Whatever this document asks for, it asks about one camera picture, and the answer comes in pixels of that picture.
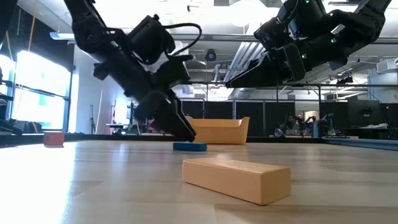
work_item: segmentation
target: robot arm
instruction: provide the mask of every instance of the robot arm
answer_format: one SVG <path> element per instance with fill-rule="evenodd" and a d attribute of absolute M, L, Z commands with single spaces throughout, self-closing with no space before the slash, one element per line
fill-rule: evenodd
<path fill-rule="evenodd" d="M 93 3 L 94 0 L 65 0 L 77 46 L 99 62 L 94 76 L 100 80 L 111 76 L 127 97 L 139 102 L 134 112 L 138 121 L 154 119 L 157 129 L 180 140 L 193 141 L 195 131 L 182 113 L 180 100 L 170 89 L 190 79 L 183 62 L 192 56 L 176 56 L 182 50 L 169 55 L 175 50 L 174 40 L 165 30 L 169 27 L 162 26 L 157 15 L 147 16 L 126 35 L 121 29 L 106 27 Z M 184 25 L 197 27 L 201 34 L 198 25 Z M 144 69 L 163 54 L 168 61 L 155 73 Z"/>
<path fill-rule="evenodd" d="M 266 49 L 264 54 L 226 86 L 276 86 L 300 81 L 324 63 L 332 70 L 346 65 L 350 54 L 379 38 L 391 1 L 362 0 L 355 12 L 334 10 L 328 14 L 322 0 L 286 1 L 277 17 L 254 33 Z"/>

